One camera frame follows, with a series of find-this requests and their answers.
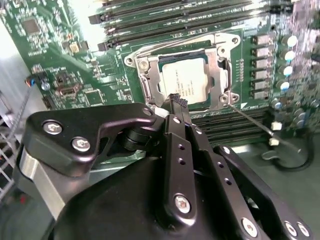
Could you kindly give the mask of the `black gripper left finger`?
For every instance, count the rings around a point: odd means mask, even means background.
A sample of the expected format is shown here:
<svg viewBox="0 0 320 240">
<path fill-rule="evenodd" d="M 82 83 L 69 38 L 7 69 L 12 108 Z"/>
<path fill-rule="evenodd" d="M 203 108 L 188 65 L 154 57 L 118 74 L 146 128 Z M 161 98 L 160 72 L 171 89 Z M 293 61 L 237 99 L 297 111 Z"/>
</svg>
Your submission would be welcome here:
<svg viewBox="0 0 320 240">
<path fill-rule="evenodd" d="M 176 214 L 177 180 L 192 173 L 188 103 L 170 94 L 159 110 L 143 103 L 41 111 L 26 120 L 18 169 L 32 182 L 54 219 L 89 185 L 99 157 L 130 156 L 138 150 L 165 163 L 164 206 Z"/>
</svg>

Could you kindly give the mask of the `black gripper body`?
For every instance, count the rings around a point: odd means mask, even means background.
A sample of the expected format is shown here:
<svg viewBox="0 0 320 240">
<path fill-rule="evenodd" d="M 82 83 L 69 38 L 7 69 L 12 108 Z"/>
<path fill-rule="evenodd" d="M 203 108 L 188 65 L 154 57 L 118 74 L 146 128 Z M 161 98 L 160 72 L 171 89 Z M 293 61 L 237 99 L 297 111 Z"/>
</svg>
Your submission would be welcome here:
<svg viewBox="0 0 320 240">
<path fill-rule="evenodd" d="M 193 174 L 195 224 L 174 230 L 163 216 L 164 165 L 139 160 L 74 196 L 53 229 L 56 240 L 236 240 L 211 178 Z"/>
</svg>

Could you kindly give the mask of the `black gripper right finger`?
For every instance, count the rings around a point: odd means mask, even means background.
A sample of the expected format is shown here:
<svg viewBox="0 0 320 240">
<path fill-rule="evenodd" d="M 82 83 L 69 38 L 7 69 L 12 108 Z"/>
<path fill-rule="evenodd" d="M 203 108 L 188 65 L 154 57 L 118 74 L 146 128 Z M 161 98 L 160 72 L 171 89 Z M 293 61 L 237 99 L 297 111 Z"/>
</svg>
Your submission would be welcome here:
<svg viewBox="0 0 320 240">
<path fill-rule="evenodd" d="M 211 147 L 179 99 L 191 145 L 217 187 L 229 240 L 313 240 L 310 227 L 231 148 Z"/>
</svg>

